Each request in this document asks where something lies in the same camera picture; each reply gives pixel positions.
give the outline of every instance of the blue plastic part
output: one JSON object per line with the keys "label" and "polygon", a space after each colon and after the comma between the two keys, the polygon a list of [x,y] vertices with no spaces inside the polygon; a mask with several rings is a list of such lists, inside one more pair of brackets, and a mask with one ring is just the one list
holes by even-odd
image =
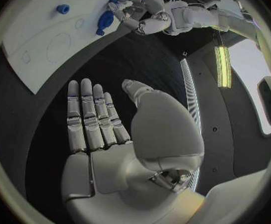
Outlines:
{"label": "blue plastic part", "polygon": [[114,14],[111,11],[105,11],[99,18],[98,24],[97,24],[97,31],[96,34],[99,36],[103,36],[104,32],[103,30],[110,25],[112,25],[114,21]]}
{"label": "blue plastic part", "polygon": [[118,0],[109,0],[109,2],[113,2],[113,3],[115,3],[115,4],[118,4],[118,3],[119,3]]}
{"label": "blue plastic part", "polygon": [[57,6],[57,11],[60,14],[67,14],[69,12],[69,9],[70,9],[70,6],[67,4],[62,4],[62,5]]}

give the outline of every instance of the yellow-green light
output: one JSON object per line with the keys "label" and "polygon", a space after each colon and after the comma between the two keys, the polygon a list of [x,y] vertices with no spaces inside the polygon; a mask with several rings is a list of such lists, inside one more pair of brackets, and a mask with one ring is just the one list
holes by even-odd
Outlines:
{"label": "yellow-green light", "polygon": [[215,47],[218,73],[218,87],[231,88],[231,63],[229,49],[225,46]]}

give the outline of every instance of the white robot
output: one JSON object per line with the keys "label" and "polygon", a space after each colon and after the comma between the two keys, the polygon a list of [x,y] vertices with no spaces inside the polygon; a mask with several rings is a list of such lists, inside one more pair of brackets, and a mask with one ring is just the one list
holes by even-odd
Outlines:
{"label": "white robot", "polygon": [[[122,8],[130,2],[144,6],[151,18],[126,16]],[[253,23],[183,1],[112,0],[108,5],[121,23],[141,35],[178,35],[210,26],[257,40]],[[81,82],[81,94],[76,81],[69,83],[73,154],[63,172],[63,202],[76,223],[187,223],[204,202],[187,189],[203,161],[202,136],[188,110],[172,96],[132,80],[124,80],[122,88],[137,107],[133,140],[109,93],[100,85],[92,88],[89,79]]]}

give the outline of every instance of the humanoid robot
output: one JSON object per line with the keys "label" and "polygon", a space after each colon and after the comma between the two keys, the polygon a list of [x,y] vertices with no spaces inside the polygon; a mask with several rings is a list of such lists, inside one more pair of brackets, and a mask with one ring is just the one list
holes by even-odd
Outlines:
{"label": "humanoid robot", "polygon": [[[152,16],[132,19],[122,11],[130,2]],[[111,0],[108,6],[141,35],[212,27],[262,44],[253,23],[227,11],[180,0]],[[63,172],[63,202],[76,223],[186,223],[204,202],[187,189],[190,175],[203,161],[202,136],[188,110],[172,96],[132,80],[124,80],[122,88],[137,107],[133,140],[109,93],[84,79],[79,95],[79,84],[69,83],[67,124],[73,154]]]}

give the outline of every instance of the blue object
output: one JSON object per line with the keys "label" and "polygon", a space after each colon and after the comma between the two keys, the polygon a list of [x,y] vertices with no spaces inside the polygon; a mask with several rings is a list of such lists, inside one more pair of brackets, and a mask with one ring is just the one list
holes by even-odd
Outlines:
{"label": "blue object", "polygon": [[112,25],[114,21],[114,14],[111,11],[105,11],[99,18],[97,24],[97,31],[96,34],[99,36],[104,35],[104,29]]}
{"label": "blue object", "polygon": [[57,6],[57,11],[61,14],[67,14],[69,12],[70,6],[67,4],[62,4]]}
{"label": "blue object", "polygon": [[115,4],[118,4],[118,3],[119,3],[118,0],[109,0],[109,2],[113,2],[113,3],[115,3]]}

